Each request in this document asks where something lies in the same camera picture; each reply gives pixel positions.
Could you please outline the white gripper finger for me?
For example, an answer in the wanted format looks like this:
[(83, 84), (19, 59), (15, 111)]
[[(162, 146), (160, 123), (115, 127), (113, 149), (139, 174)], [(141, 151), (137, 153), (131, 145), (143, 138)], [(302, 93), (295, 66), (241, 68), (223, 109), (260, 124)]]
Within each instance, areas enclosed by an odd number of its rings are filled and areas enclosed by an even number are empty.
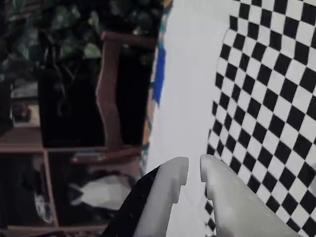
[(201, 155), (200, 177), (213, 202), (218, 237), (298, 236), (218, 158)]

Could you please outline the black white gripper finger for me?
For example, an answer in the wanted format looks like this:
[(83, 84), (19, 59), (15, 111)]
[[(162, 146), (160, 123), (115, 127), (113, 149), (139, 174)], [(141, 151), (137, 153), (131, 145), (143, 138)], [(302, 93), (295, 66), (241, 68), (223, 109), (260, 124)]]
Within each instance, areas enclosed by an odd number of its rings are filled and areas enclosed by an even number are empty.
[(102, 236), (164, 237), (188, 168), (188, 158), (176, 157), (140, 178)]

